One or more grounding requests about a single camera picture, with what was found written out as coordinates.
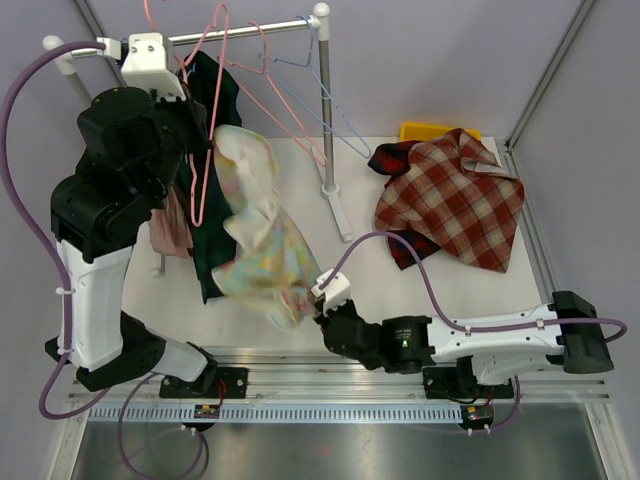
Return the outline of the pastel tie-dye garment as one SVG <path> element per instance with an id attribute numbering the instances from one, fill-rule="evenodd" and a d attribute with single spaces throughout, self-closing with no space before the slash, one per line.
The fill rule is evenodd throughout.
<path id="1" fill-rule="evenodd" d="M 231 209 L 223 228 L 239 252 L 213 268 L 212 278 L 225 296 L 291 330 L 313 314 L 310 289 L 320 268 L 281 205 L 272 147 L 264 137 L 231 125 L 216 128 L 214 143 L 216 175 Z"/>

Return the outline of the dark green plaid skirt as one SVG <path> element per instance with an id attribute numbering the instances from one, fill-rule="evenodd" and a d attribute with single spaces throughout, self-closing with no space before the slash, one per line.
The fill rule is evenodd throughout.
<path id="1" fill-rule="evenodd" d="M 211 107 L 214 101 L 218 67 L 219 64 L 216 60 L 200 51 L 186 69 L 187 85 L 191 96 L 207 110 L 207 128 L 209 128 L 211 120 Z M 239 86 L 237 82 L 227 70 L 223 69 L 215 128 L 220 125 L 240 126 L 242 124 L 236 107 L 238 94 Z M 195 157 L 199 175 L 204 172 L 205 154 Z M 176 183 L 186 194 L 190 195 L 191 171 L 189 161 L 183 162 L 180 166 Z M 223 295 L 213 280 L 212 271 L 231 262 L 236 256 L 237 243 L 224 229 L 224 221 L 231 214 L 231 208 L 222 193 L 218 181 L 212 156 L 204 220 L 199 228 L 193 225 L 190 226 L 193 239 L 192 258 L 204 301 L 219 298 Z M 186 216 L 191 219 L 190 203 L 186 205 Z"/>

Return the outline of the red beige plaid skirt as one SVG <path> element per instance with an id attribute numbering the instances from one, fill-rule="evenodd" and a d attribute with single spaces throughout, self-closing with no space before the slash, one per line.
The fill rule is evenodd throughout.
<path id="1" fill-rule="evenodd" d="M 525 187 L 468 131 L 457 128 L 409 151 L 409 171 L 384 188 L 374 227 L 397 234 L 411 228 L 465 265 L 507 271 Z"/>

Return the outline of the pink hanger with plaid skirt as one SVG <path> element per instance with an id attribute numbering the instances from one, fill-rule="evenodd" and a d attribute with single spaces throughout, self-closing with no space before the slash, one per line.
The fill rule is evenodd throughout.
<path id="1" fill-rule="evenodd" d="M 328 164 L 328 158 L 323 153 L 323 150 L 320 146 L 311 139 L 309 136 L 306 127 L 301 122 L 301 120 L 296 115 L 294 109 L 290 106 L 289 102 L 285 99 L 281 90 L 276 85 L 269 68 L 267 66 L 267 53 L 268 53 L 268 42 L 266 38 L 266 33 L 264 29 L 255 21 L 249 21 L 248 25 L 254 27 L 259 34 L 262 41 L 262 56 L 260 60 L 260 66 L 257 68 L 253 68 L 236 61 L 232 61 L 225 54 L 221 53 L 218 57 L 221 65 L 224 67 L 230 68 L 238 68 L 244 70 L 246 72 L 250 72 L 253 75 L 261 76 L 265 79 L 267 84 L 269 85 L 270 90 L 276 95 L 280 104 L 285 108 L 291 119 L 294 121 L 300 133 L 301 137 L 295 136 L 280 120 L 279 118 L 272 113 L 263 103 L 261 103 L 249 90 L 247 90 L 242 84 L 238 84 L 239 89 L 245 93 L 245 95 L 264 113 L 267 115 L 269 119 L 271 119 L 290 139 L 292 139 L 299 147 L 301 147 L 307 154 L 311 156 L 311 158 L 315 161 L 315 163 L 321 167 L 326 167 Z"/>

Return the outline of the red black plaid skirt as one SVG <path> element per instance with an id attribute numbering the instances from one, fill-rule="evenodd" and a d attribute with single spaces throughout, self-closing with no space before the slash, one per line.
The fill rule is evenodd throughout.
<path id="1" fill-rule="evenodd" d="M 409 140 L 384 143 L 376 148 L 367 165 L 375 173 L 388 177 L 384 184 L 385 189 L 401 175 L 409 171 L 409 151 L 416 144 L 418 144 L 417 140 Z M 397 234 L 413 247 L 420 260 L 424 260 L 441 249 L 433 241 L 411 228 L 401 228 L 397 231 Z M 405 270 L 416 264 L 413 255 L 402 242 L 388 238 L 387 243 L 390 253 L 400 270 Z"/>

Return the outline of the blue wire hanger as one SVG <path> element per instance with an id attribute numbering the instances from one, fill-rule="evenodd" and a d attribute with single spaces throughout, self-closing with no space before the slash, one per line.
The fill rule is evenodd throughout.
<path id="1" fill-rule="evenodd" d="M 329 133 L 333 138 L 338 138 L 356 154 L 363 159 L 369 159 L 372 155 L 370 146 L 364 140 L 364 137 L 356 131 L 351 125 L 347 115 L 340 108 L 340 105 L 332 95 L 331 89 L 331 65 L 330 65 L 330 49 L 328 41 L 321 41 L 319 29 L 313 25 L 311 15 L 299 15 L 296 20 L 302 23 L 302 29 L 309 32 L 309 47 L 304 62 L 296 62 L 282 57 L 275 57 L 270 54 L 260 54 L 261 60 L 267 60 L 271 64 L 284 64 L 296 68 L 306 70 L 320 88 L 321 113 L 315 113 L 297 94 L 295 94 L 289 86 L 281 80 L 276 74 L 272 74 L 278 86 L 283 87 L 295 102 L 297 102 L 307 113 L 315 120 L 319 121 L 323 127 L 324 133 Z M 360 142 L 361 148 L 357 147 L 353 141 L 340 134 L 333 125 L 333 113 L 336 112 L 342 119 L 344 126 L 352 136 Z"/>

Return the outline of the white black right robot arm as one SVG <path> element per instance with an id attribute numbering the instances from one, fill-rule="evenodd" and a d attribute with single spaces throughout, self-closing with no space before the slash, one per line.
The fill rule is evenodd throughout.
<path id="1" fill-rule="evenodd" d="M 368 323 L 347 294 L 314 288 L 313 296 L 327 350 L 367 370 L 420 373 L 430 398 L 484 398 L 534 371 L 584 375 L 614 368 L 595 307 L 571 291 L 553 293 L 549 304 L 493 317 L 485 327 L 473 320 L 461 329 L 424 315 Z"/>

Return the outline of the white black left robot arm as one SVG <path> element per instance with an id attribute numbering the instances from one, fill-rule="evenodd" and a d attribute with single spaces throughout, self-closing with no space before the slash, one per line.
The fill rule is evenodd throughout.
<path id="1" fill-rule="evenodd" d="M 76 368 L 90 392 L 156 373 L 164 398 L 205 397 L 218 364 L 204 349 L 147 328 L 122 309 L 139 228 L 163 206 L 180 163 L 210 146 L 206 110 L 135 87 L 99 94 L 77 125 L 85 142 L 74 173 L 53 190 L 51 230 L 68 276 L 72 318 L 46 352 Z"/>

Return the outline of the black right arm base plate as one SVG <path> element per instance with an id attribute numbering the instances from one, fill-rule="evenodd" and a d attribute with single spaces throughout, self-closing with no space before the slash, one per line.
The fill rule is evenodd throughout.
<path id="1" fill-rule="evenodd" d="M 423 389 L 427 399 L 449 400 L 459 404 L 476 401 L 512 400 L 515 388 L 506 384 L 481 385 L 473 376 L 459 379 L 455 367 L 426 367 L 422 370 Z"/>

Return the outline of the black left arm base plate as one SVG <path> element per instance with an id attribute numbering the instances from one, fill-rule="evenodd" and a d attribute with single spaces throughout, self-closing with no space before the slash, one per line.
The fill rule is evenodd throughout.
<path id="1" fill-rule="evenodd" d="M 159 397 L 164 399 L 244 399 L 249 370 L 240 367 L 206 367 L 193 382 L 165 376 Z"/>

